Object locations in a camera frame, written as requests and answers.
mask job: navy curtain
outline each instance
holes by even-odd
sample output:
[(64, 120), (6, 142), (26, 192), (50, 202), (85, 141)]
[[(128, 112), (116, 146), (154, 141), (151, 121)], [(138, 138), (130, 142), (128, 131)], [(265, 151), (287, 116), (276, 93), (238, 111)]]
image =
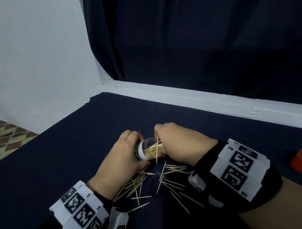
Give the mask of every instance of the navy curtain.
[(84, 0), (114, 79), (302, 104), (301, 0)]

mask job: clear plastic container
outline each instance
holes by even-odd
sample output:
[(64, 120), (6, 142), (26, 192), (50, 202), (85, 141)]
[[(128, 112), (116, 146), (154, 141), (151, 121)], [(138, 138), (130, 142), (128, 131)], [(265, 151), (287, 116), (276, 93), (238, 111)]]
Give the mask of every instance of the clear plastic container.
[(157, 143), (155, 138), (148, 138), (134, 146), (134, 155), (138, 161), (147, 161), (156, 158), (154, 151), (151, 152), (150, 147)]

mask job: dark blue fabric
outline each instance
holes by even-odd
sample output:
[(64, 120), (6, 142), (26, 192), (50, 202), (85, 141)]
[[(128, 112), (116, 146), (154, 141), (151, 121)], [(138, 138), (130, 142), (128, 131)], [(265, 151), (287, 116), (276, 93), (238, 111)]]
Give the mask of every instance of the dark blue fabric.
[[(175, 122), (223, 141), (232, 138), (265, 154), (282, 175), (302, 185), (302, 175), (289, 166), (293, 152), (302, 147), (301, 128), (101, 93), (0, 160), (1, 228), (36, 227), (46, 217), (48, 208), (70, 187), (79, 180), (87, 182), (96, 173), (123, 131), (136, 130), (148, 138), (153, 136), (155, 124), (165, 122)], [(201, 223), (201, 228), (213, 228), (234, 223), (227, 213), (205, 210), (182, 198), (190, 216), (165, 187), (155, 196), (163, 160), (169, 158), (163, 157), (151, 167), (158, 175), (147, 177), (143, 183), (142, 195), (152, 197), (141, 200), (141, 204), (150, 204), (130, 213), (128, 228), (178, 228), (184, 224), (193, 228), (190, 224), (195, 221)], [(173, 176), (169, 179), (190, 187), (185, 174)], [(137, 206), (132, 200), (120, 204), (128, 210)]]
[(300, 0), (84, 0), (114, 79), (302, 104)]

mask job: orange object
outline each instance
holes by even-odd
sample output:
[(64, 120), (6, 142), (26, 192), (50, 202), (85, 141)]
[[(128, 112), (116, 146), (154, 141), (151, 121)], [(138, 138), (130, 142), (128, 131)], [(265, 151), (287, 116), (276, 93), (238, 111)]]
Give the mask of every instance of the orange object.
[(302, 173), (302, 150), (291, 160), (291, 167), (299, 173)]

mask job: patterned floor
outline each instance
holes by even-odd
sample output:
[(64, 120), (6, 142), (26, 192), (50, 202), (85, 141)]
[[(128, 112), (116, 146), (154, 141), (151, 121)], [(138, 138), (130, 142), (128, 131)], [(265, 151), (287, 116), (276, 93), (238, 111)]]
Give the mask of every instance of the patterned floor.
[(36, 136), (31, 131), (0, 120), (0, 160)]

